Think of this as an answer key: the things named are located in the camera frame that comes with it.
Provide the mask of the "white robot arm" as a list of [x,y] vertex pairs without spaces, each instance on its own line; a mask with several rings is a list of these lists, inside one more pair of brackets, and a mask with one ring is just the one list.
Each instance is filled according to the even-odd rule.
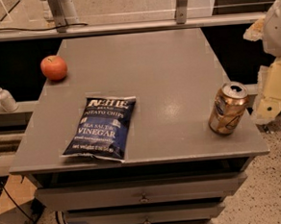
[[258,94],[252,107],[254,122],[266,125],[281,113],[281,0],[275,0],[265,17],[249,26],[243,38],[261,40],[265,52],[274,56],[270,66],[260,67]]

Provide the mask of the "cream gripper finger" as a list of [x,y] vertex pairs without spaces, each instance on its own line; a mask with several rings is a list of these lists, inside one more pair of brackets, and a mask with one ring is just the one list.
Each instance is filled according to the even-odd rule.
[[254,99],[252,119],[257,125],[266,125],[281,113],[281,58],[258,71],[258,93]]
[[256,22],[251,24],[249,28],[244,32],[243,38],[245,40],[258,41],[263,39],[263,27],[264,27],[265,19],[261,17],[257,19]]

